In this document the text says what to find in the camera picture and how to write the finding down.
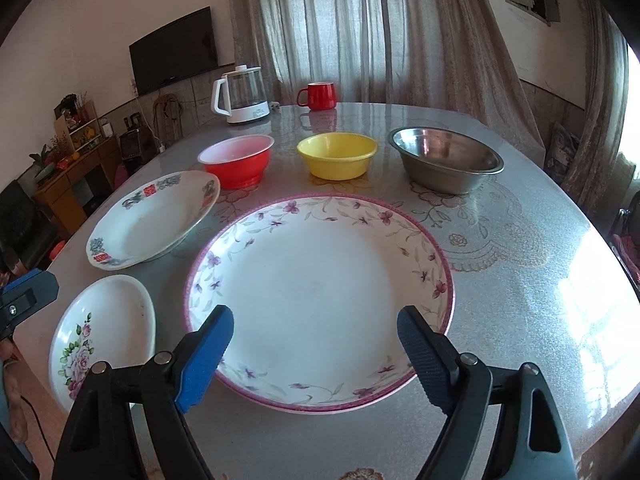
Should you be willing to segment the left hand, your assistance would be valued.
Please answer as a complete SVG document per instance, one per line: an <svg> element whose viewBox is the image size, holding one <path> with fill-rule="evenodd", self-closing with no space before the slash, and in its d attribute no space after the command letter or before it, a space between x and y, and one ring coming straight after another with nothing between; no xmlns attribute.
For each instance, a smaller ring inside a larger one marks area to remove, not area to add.
<svg viewBox="0 0 640 480"><path fill-rule="evenodd" d="M24 444L28 439L28 425L22 408L22 396L17 378L9 370L9 359L14 355L14 345L9 339L1 341L3 379L9 410L9 434L15 443Z"/></svg>

